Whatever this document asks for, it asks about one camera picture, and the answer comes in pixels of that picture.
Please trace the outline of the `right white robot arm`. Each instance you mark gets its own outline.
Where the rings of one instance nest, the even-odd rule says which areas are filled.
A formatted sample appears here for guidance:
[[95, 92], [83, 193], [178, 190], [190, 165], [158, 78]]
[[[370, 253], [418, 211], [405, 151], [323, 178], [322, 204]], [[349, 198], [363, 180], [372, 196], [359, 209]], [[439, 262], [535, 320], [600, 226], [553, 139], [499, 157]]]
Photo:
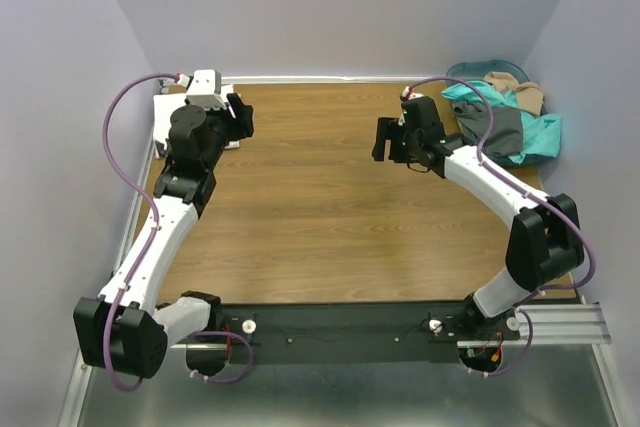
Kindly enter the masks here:
[[510, 229], [503, 268], [463, 301], [450, 323], [456, 330], [473, 335], [489, 328], [584, 261], [575, 202], [520, 181], [462, 134], [446, 134], [429, 97], [406, 98], [400, 117], [378, 119], [372, 157], [377, 162], [418, 164], [458, 184]]

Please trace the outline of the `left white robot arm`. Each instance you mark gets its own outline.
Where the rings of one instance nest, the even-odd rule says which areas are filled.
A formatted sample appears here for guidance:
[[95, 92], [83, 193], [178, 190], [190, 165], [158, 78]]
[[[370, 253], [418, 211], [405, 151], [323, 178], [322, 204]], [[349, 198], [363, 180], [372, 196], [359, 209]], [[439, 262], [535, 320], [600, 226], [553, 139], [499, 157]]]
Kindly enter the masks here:
[[98, 296], [81, 298], [73, 311], [84, 363], [140, 380], [158, 372], [171, 346], [223, 327], [217, 296], [188, 291], [163, 307], [157, 298], [182, 242], [213, 194], [222, 153], [230, 142], [254, 133], [253, 108], [235, 92], [219, 108], [189, 95], [169, 121], [169, 152], [139, 235]]

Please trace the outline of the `white t shirt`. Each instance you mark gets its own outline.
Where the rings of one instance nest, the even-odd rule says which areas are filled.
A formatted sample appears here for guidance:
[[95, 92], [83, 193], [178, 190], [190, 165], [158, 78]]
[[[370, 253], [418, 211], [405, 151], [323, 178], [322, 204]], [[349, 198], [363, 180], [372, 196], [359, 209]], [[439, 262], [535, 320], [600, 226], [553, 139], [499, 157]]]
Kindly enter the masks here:
[[[230, 109], [230, 95], [236, 93], [232, 84], [222, 85], [222, 95], [226, 100], [227, 109], [219, 110], [234, 120], [234, 112]], [[170, 93], [154, 96], [154, 126], [153, 141], [154, 155], [157, 159], [166, 158], [169, 153], [170, 118], [180, 107], [186, 106], [185, 93]]]

